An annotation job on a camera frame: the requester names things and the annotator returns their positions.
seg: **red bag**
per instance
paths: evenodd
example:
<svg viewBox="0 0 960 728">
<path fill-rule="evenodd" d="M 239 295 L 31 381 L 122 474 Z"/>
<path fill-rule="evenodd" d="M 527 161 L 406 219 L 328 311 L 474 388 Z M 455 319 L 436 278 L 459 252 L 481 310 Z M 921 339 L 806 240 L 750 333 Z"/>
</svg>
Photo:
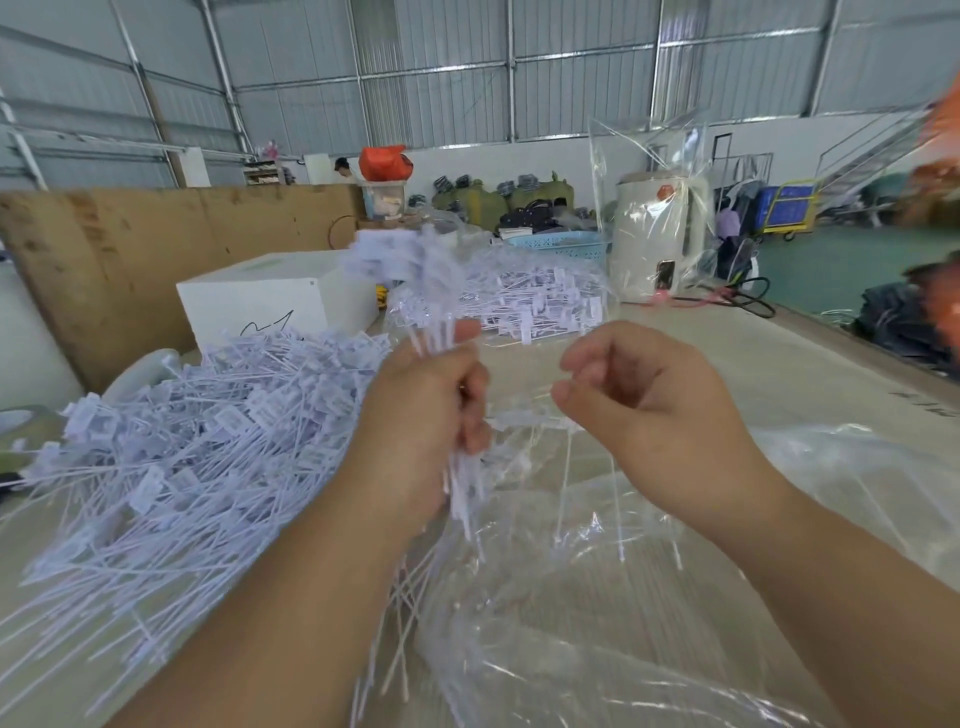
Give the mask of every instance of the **red bag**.
<svg viewBox="0 0 960 728">
<path fill-rule="evenodd" d="M 364 147 L 360 153 L 360 173 L 367 182 L 400 182 L 409 180 L 414 163 L 401 154 L 406 146 Z"/>
</svg>

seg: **wooden board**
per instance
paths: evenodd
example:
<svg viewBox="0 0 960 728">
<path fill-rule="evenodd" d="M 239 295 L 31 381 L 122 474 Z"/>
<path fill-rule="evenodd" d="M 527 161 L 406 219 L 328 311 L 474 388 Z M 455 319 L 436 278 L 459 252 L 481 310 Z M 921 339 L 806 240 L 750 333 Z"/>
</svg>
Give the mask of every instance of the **wooden board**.
<svg viewBox="0 0 960 728">
<path fill-rule="evenodd" d="M 95 392 L 145 353 L 194 348 L 178 282 L 266 253 L 345 248 L 362 216 L 345 184 L 0 195 L 0 235 Z"/>
</svg>

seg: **electric kettle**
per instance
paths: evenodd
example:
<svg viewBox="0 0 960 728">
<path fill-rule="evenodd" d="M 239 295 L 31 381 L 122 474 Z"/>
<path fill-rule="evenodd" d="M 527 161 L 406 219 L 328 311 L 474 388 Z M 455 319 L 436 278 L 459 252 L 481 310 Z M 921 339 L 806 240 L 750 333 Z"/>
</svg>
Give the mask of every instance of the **electric kettle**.
<svg viewBox="0 0 960 728">
<path fill-rule="evenodd" d="M 660 169 L 635 172 L 616 188 L 610 278 L 625 303 L 676 294 L 706 245 L 709 185 Z"/>
</svg>

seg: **corrugated metal wall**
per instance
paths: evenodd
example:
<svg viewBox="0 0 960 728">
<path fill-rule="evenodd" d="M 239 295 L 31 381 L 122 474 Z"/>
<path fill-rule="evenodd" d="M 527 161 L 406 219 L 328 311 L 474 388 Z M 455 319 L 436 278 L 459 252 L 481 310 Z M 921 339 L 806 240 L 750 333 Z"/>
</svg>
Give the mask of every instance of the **corrugated metal wall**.
<svg viewBox="0 0 960 728">
<path fill-rule="evenodd" d="M 198 0 L 115 0 L 171 141 L 238 151 Z M 352 154 L 921 107 L 960 68 L 957 0 L 214 0 L 254 144 Z M 0 0 L 20 123 L 157 140 L 110 0 Z M 34 142 L 50 184 L 169 185 L 162 156 Z M 0 186 L 23 160 L 0 150 Z M 211 164 L 240 182 L 236 163 Z"/>
<path fill-rule="evenodd" d="M 186 0 L 115 0 L 115 6 L 168 141 L 239 151 L 200 10 Z M 26 127 L 159 141 L 108 0 L 0 0 L 0 89 Z M 24 159 L 7 137 L 0 132 L 0 186 L 30 186 Z M 27 138 L 51 187 L 174 184 L 156 149 Z M 242 176 L 234 169 L 224 179 Z"/>
<path fill-rule="evenodd" d="M 252 136 L 292 154 L 693 109 L 719 123 L 921 107 L 960 67 L 957 0 L 221 0 L 217 14 Z"/>
</svg>

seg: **finger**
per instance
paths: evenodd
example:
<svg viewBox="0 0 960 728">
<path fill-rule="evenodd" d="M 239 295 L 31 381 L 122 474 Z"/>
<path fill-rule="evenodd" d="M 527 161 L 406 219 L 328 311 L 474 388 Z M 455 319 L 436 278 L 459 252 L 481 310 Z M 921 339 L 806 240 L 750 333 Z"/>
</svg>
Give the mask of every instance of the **finger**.
<svg viewBox="0 0 960 728">
<path fill-rule="evenodd" d="M 593 435 L 617 460 L 629 453 L 631 437 L 646 417 L 572 379 L 555 382 L 550 394 L 561 412 Z"/>
<path fill-rule="evenodd" d="M 481 325 L 474 319 L 458 319 L 453 329 L 453 340 L 462 344 L 480 335 Z M 423 358 L 429 352 L 426 332 L 418 329 L 409 329 L 409 336 L 401 341 L 396 349 L 383 362 L 383 367 L 404 367 L 417 359 Z"/>
<path fill-rule="evenodd" d="M 476 319 L 457 319 L 453 329 L 453 341 L 457 344 L 463 344 L 465 341 L 479 336 L 480 330 L 481 324 Z"/>
<path fill-rule="evenodd" d="M 684 344 L 655 328 L 613 321 L 570 345 L 560 359 L 560 368 L 578 372 L 593 360 L 623 358 L 633 365 L 639 379 L 636 384 L 642 387 L 675 363 L 683 350 Z"/>
<path fill-rule="evenodd" d="M 486 422 L 480 425 L 470 433 L 464 435 L 464 451 L 468 455 L 478 455 L 490 447 L 493 437 L 493 431 Z"/>
<path fill-rule="evenodd" d="M 591 359 L 582 369 L 573 373 L 573 378 L 591 387 L 600 389 L 607 380 L 610 363 L 607 359 Z"/>
<path fill-rule="evenodd" d="M 483 400 L 490 386 L 490 370 L 479 361 L 470 367 L 464 377 L 464 390 L 471 400 Z"/>
<path fill-rule="evenodd" d="M 468 341 L 449 352 L 431 356 L 423 362 L 423 366 L 441 376 L 450 385 L 459 386 L 479 360 L 476 344 Z"/>
<path fill-rule="evenodd" d="M 480 400 L 471 400 L 464 405 L 461 445 L 471 455 L 486 449 L 490 441 L 490 426 L 484 420 L 485 410 L 486 407 Z"/>
</svg>

